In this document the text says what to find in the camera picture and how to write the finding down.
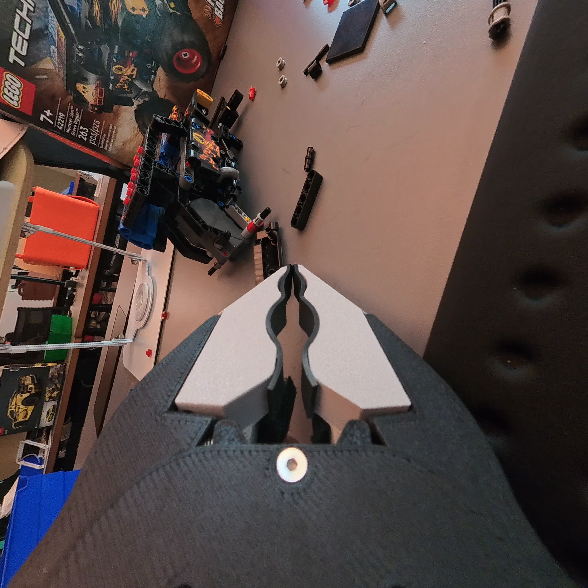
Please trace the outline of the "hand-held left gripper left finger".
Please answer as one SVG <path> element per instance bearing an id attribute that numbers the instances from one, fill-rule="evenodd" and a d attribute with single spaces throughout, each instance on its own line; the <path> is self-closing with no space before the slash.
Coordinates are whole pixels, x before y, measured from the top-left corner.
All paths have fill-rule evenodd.
<path id="1" fill-rule="evenodd" d="M 194 414 L 278 414 L 288 397 L 283 376 L 286 305 L 292 266 L 280 268 L 218 316 L 175 406 Z"/>

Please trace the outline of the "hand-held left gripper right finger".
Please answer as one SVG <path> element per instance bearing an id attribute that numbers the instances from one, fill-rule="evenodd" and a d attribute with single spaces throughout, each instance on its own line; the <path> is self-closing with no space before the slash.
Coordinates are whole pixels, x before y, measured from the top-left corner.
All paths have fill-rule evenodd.
<path id="1" fill-rule="evenodd" d="M 300 264 L 295 265 L 295 296 L 307 335 L 301 373 L 307 416 L 407 412 L 411 401 L 367 314 Z"/>

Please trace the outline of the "short black toy beam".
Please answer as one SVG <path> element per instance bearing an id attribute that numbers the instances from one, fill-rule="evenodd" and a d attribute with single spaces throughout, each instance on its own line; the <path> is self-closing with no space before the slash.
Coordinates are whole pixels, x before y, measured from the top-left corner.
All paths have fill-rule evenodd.
<path id="1" fill-rule="evenodd" d="M 290 221 L 290 226 L 293 229 L 296 229 L 297 231 L 303 231 L 305 229 L 321 187 L 322 180 L 322 175 L 315 170 L 311 170 L 307 173 L 305 183 Z"/>

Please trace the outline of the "flame-printed toy truck model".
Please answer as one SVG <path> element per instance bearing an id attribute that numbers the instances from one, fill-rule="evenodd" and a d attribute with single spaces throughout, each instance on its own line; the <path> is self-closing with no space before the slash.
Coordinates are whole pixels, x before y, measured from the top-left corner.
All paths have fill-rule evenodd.
<path id="1" fill-rule="evenodd" d="M 242 193 L 235 156 L 243 148 L 231 133 L 243 95 L 222 99 L 212 119 L 201 91 L 185 114 L 153 115 L 138 148 L 123 201 L 119 232 L 128 242 L 208 265 L 213 275 L 246 245 L 251 221 L 238 205 Z"/>

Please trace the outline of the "grey desk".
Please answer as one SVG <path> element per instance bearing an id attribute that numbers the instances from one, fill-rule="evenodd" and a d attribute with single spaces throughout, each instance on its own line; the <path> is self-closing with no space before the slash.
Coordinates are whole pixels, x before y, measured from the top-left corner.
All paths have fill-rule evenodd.
<path id="1" fill-rule="evenodd" d="M 495 43 L 491 1 L 399 1 L 378 11 L 363 52 L 324 63 L 313 81 L 303 69 L 332 43 L 348 3 L 238 3 L 212 95 L 256 88 L 235 125 L 241 207 L 271 207 L 285 262 L 377 316 L 419 356 L 536 5 L 511 1 L 509 32 Z M 309 146 L 323 180 L 297 231 Z"/>

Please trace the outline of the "white book stand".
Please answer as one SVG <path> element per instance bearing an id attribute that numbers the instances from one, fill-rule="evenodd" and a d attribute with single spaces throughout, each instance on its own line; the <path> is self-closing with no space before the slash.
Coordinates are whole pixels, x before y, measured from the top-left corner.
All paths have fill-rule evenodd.
<path id="1" fill-rule="evenodd" d="M 12 258 L 16 259 L 22 224 L 26 220 L 26 207 L 35 188 L 19 188 L 17 181 L 22 178 L 23 175 L 20 175 L 16 179 L 1 181 L 2 263 L 10 261 Z M 99 220 L 107 219 L 108 216 L 108 209 L 98 202 L 96 203 L 100 210 L 92 241 L 98 241 Z M 48 234 L 61 236 L 62 233 L 53 230 L 53 233 L 49 232 Z M 163 324 L 161 316 L 164 311 L 171 273 L 172 255 L 173 246 L 171 244 L 166 245 L 165 252 L 159 252 L 155 249 L 142 249 L 140 252 L 141 258 L 145 261 L 139 262 L 133 304 L 128 314 L 125 332 L 126 337 L 132 341 L 123 347 L 122 352 L 123 364 L 137 379 L 143 378 L 156 362 L 159 334 Z M 152 349 L 151 358 L 145 355 L 147 349 Z"/>

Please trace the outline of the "green box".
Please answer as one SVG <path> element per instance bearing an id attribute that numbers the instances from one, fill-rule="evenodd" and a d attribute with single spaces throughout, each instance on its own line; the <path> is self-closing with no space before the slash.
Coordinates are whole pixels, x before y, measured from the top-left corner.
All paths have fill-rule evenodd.
<path id="1" fill-rule="evenodd" d="M 67 315 L 52 315 L 47 344 L 70 343 L 72 340 L 72 318 Z M 55 363 L 67 360 L 68 349 L 48 350 L 43 362 Z"/>

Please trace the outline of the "dark perforated panel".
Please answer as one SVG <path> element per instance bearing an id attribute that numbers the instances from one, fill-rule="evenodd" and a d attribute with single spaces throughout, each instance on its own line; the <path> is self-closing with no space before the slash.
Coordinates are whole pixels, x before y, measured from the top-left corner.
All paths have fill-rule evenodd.
<path id="1" fill-rule="evenodd" d="M 424 358 L 587 587 L 587 1 L 538 1 Z"/>

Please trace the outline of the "yellow vehicle toy box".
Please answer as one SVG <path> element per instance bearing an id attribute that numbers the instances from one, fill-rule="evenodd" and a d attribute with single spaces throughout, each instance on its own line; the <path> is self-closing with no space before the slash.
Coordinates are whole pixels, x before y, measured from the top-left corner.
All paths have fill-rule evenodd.
<path id="1" fill-rule="evenodd" d="M 65 369 L 62 363 L 1 367 L 1 436 L 53 427 Z"/>

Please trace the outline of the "orange storage bin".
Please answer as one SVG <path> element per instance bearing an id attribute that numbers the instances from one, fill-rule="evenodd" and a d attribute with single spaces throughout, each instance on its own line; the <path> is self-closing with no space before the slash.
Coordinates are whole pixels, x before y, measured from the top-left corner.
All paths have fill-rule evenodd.
<path id="1" fill-rule="evenodd" d="M 35 187 L 29 197 L 32 205 L 29 222 L 78 238 L 93 240 L 99 205 L 77 195 L 63 195 Z M 83 270 L 92 246 L 61 236 L 36 232 L 19 245 L 16 258 L 26 264 Z"/>

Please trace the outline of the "blue storage bin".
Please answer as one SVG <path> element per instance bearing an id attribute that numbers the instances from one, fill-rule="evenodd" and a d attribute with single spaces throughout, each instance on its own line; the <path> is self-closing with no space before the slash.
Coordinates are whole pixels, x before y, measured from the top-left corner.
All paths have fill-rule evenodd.
<path id="1" fill-rule="evenodd" d="M 68 500 L 79 470 L 43 474 L 22 467 L 1 556 L 1 587 L 11 579 L 48 532 Z"/>

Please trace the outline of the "black toy pin bar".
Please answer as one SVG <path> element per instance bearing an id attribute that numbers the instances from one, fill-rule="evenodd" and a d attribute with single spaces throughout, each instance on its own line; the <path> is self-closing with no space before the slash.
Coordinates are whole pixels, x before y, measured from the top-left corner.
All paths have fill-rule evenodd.
<path id="1" fill-rule="evenodd" d="M 310 62 L 310 64 L 308 64 L 308 66 L 307 66 L 307 67 L 305 67 L 305 69 L 303 70 L 303 74 L 304 74 L 305 76 L 308 76 L 308 74 L 307 74 L 307 71 L 308 71 L 308 68 L 309 68 L 309 67 L 312 65 L 312 63 L 313 63 L 313 62 L 315 62 L 315 61 L 316 61 L 316 62 L 320 62 L 320 60 L 321 60 L 321 59 L 323 59 L 323 57 L 325 57 L 325 56 L 326 56 L 326 54 L 328 53 L 329 49 L 330 49 L 330 47 L 329 47 L 329 44 L 327 44 L 327 43 L 326 43 L 326 44 L 325 44 L 325 45 L 324 45 L 324 46 L 323 46 L 323 47 L 320 49 L 320 51 L 319 51 L 319 52 L 318 52 L 318 54 L 315 56 L 315 58 L 314 58 L 314 59 L 313 59 L 313 60 Z"/>

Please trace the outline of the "black flat square toy panel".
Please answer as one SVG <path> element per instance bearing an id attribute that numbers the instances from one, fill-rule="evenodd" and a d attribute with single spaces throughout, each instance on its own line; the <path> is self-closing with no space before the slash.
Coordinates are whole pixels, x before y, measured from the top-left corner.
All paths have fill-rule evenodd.
<path id="1" fill-rule="evenodd" d="M 343 12 L 325 59 L 327 64 L 364 51 L 378 11 L 378 1 L 361 1 Z"/>

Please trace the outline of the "toy truck set box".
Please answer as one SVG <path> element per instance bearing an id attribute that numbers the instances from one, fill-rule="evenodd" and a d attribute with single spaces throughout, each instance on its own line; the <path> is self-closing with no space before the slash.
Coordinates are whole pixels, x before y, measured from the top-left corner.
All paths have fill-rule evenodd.
<path id="1" fill-rule="evenodd" d="M 1 1 L 1 116 L 130 168 L 153 115 L 210 92 L 238 1 Z"/>

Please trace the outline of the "short black axle with stop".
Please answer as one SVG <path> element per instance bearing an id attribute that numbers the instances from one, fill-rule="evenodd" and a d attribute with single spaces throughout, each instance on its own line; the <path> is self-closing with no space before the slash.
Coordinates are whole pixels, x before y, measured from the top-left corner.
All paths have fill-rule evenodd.
<path id="1" fill-rule="evenodd" d="M 488 35 L 492 41 L 501 40 L 511 25 L 510 1 L 492 1 L 492 10 L 488 18 Z"/>

